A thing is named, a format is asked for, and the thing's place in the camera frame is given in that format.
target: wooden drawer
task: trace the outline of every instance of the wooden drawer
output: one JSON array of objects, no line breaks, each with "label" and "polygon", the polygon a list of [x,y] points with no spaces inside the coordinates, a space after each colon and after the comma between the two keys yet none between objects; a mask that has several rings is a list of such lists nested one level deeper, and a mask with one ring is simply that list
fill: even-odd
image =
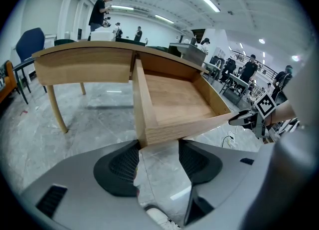
[{"label": "wooden drawer", "polygon": [[137,59],[132,78],[136,131],[142,147],[199,135],[234,116],[199,71],[185,75],[184,69],[175,69],[172,75],[172,70],[159,73],[149,65]]}]

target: wooden table leg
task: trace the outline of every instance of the wooden table leg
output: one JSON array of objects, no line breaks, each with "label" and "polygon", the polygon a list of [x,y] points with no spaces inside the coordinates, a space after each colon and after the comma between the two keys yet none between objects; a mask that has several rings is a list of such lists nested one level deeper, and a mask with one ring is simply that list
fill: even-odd
[{"label": "wooden table leg", "polygon": [[56,102],[53,85],[48,85],[47,90],[48,90],[48,95],[49,95],[49,99],[51,102],[51,107],[52,107],[54,116],[55,116],[56,120],[58,121],[58,124],[59,124],[62,132],[67,133],[68,129],[65,126],[65,123],[64,123],[63,118],[61,116],[58,104]]},{"label": "wooden table leg", "polygon": [[81,89],[82,89],[82,94],[85,95],[85,94],[86,94],[86,91],[85,91],[84,84],[83,84],[83,83],[80,83],[80,85],[81,85]]}]

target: wooden table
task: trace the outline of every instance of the wooden table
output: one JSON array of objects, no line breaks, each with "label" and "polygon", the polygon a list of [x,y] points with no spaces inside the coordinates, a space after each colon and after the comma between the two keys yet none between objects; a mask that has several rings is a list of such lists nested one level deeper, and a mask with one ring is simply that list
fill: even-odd
[{"label": "wooden table", "polygon": [[63,132],[53,85],[133,81],[137,137],[142,147],[209,131],[234,114],[200,75],[208,71],[174,55],[144,46],[84,41],[32,55],[39,82]]}]

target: black t-shirt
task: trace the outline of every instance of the black t-shirt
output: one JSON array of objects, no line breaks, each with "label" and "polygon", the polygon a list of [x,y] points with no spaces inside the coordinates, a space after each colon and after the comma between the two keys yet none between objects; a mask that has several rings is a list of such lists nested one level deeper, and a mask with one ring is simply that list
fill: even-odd
[{"label": "black t-shirt", "polygon": [[247,62],[244,67],[245,69],[241,76],[245,76],[247,78],[250,78],[258,69],[258,65],[256,63],[252,63],[251,61]]},{"label": "black t-shirt", "polygon": [[279,72],[278,74],[277,74],[277,76],[275,77],[275,79],[277,80],[277,82],[279,82],[279,80],[283,77],[283,76],[285,76],[286,75],[286,73],[284,72],[284,71],[281,71],[281,72]]},{"label": "black t-shirt", "polygon": [[91,23],[100,24],[101,26],[103,25],[104,13],[100,12],[100,9],[104,9],[104,8],[105,8],[104,0],[97,0],[95,2],[92,13],[91,13],[89,25],[91,25]]},{"label": "black t-shirt", "polygon": [[135,38],[134,38],[134,41],[140,42],[142,34],[143,34],[143,32],[141,30],[138,31],[138,35],[140,35],[140,36],[136,35]]}]

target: black vent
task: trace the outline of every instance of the black vent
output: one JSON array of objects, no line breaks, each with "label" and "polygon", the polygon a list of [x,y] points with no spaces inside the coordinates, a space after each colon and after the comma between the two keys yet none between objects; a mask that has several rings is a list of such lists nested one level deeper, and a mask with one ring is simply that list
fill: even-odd
[{"label": "black vent", "polygon": [[203,170],[209,162],[208,158],[188,146],[179,146],[178,152],[180,164],[190,180],[195,173]]},{"label": "black vent", "polygon": [[211,181],[219,174],[223,167],[223,163],[219,157],[199,148],[197,144],[210,147],[210,145],[196,141],[178,141],[179,161],[189,177],[192,186]]},{"label": "black vent", "polygon": [[66,191],[67,188],[64,187],[50,187],[36,207],[49,218],[52,218]]},{"label": "black vent", "polygon": [[137,147],[131,147],[110,162],[110,170],[121,180],[133,184],[134,173],[138,163],[139,150]]},{"label": "black vent", "polygon": [[113,196],[136,197],[138,189],[133,180],[139,163],[140,143],[138,140],[123,143],[126,145],[96,162],[93,174],[97,183]]},{"label": "black vent", "polygon": [[253,159],[249,159],[249,158],[243,158],[243,159],[240,160],[240,162],[242,162],[244,164],[253,165],[254,160]]}]

